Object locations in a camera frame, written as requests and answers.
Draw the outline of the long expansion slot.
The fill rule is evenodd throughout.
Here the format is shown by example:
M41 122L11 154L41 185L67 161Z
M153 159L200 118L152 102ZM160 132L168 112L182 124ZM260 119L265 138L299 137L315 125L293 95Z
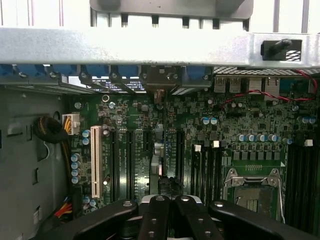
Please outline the long expansion slot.
M120 198L120 170L119 170L119 138L118 132L110 132L110 200L117 201Z
M134 176L135 176L135 147L134 147L135 134L133 130L126 132L126 196L128 199L134 199Z
M181 191L184 189L184 161L185 161L185 132L179 129L176 132L176 166L175 177L180 184Z

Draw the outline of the CPU socket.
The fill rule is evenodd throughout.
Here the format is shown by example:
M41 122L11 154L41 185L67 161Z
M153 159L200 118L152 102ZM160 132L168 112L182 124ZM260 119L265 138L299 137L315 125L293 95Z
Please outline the CPU socket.
M271 171L250 175L230 168L222 185L222 199L277 220L277 189L268 182Z

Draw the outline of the short expansion slot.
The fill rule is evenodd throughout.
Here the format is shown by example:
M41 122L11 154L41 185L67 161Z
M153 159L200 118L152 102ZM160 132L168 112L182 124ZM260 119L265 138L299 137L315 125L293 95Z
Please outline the short expansion slot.
M143 150L148 152L152 150L152 133L150 130L143 131Z

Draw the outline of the white PCI expansion slot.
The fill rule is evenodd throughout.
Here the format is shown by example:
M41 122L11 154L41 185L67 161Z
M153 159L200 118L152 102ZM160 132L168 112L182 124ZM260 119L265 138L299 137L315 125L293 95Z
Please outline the white PCI expansion slot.
M91 195L100 198L103 191L102 127L91 126L90 133Z

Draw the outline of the socket locking lever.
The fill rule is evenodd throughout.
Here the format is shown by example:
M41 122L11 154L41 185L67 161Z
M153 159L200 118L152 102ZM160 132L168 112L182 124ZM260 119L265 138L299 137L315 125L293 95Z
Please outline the socket locking lever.
M279 169L273 168L271 170L271 173L268 176L268 183L277 190L277 220L285 224L286 220L284 215L284 202L282 193L283 186Z

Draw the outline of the green motherboard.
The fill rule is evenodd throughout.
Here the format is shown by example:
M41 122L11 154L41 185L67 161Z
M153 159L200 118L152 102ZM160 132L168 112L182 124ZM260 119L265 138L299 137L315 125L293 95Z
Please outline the green motherboard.
M285 224L320 240L320 94L285 92L279 96L251 92L237 95L196 93L178 95L185 131L184 189L178 196L192 197L203 211L222 199L230 168L240 175L268 174L273 168L282 179ZM76 220L111 201L110 135L118 133L119 200L137 203L139 214L150 198L150 156L143 150L143 132L151 100L146 96L91 95L70 99L71 114L79 114L80 132L63 147L69 154L72 195L56 214L62 222ZM102 196L92 197L91 127L102 128ZM134 199L127 198L126 132L134 131ZM192 192L193 148L201 145L203 190ZM182 233L175 199L170 199L166 240L194 240Z

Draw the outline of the white power connector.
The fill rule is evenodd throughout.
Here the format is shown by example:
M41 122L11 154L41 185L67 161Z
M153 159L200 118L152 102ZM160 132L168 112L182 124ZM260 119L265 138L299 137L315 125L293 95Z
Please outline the white power connector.
M78 135L80 133L80 124L79 113L62 115L62 126L69 136Z

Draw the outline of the blue card retention latch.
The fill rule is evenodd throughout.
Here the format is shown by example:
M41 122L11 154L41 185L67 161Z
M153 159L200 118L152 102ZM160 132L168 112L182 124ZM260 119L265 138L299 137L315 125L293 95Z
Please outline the blue card retention latch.
M191 80L208 80L212 75L212 68L209 66L187 66L186 74Z
M77 64L53 64L52 69L54 72L69 77L77 76L81 70L81 67Z
M122 79L139 79L140 67L138 65L118 65L118 73Z
M12 64L0 64L0 76L11 76L14 74Z
M28 76L44 76L47 74L46 67L43 64L24 64L21 65L21 72Z
M86 72L93 77L107 77L109 76L109 66L104 64L86 64Z

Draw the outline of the open dark PC case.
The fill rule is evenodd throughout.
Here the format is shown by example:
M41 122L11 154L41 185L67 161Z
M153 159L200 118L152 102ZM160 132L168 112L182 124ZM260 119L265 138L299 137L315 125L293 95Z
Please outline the open dark PC case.
M282 39L292 41L286 60L263 60L263 41ZM144 74L152 66L178 69L179 96L320 94L320 32L0 27L0 64L13 66L13 75L0 76L0 240L47 240L48 231L71 222L57 217L73 193L62 120L71 98L150 98ZM55 64L80 65L80 72L64 76ZM44 65L46 75L26 75L21 65ZM109 76L91 76L85 65L108 65ZM139 79L121 78L119 65L139 66ZM187 66L212 74L192 80Z

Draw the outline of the black case lock knob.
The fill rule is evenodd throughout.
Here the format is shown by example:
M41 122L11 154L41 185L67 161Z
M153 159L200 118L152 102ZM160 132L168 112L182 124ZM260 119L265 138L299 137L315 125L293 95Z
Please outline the black case lock knob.
M264 61L285 61L287 49L292 45L290 39L265 40L261 44L260 54Z

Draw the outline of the grey parts rack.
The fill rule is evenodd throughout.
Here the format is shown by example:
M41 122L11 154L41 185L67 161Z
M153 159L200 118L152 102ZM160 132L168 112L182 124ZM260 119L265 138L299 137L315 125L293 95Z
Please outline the grey parts rack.
M94 24L109 27L236 29L248 27L254 0L89 0Z

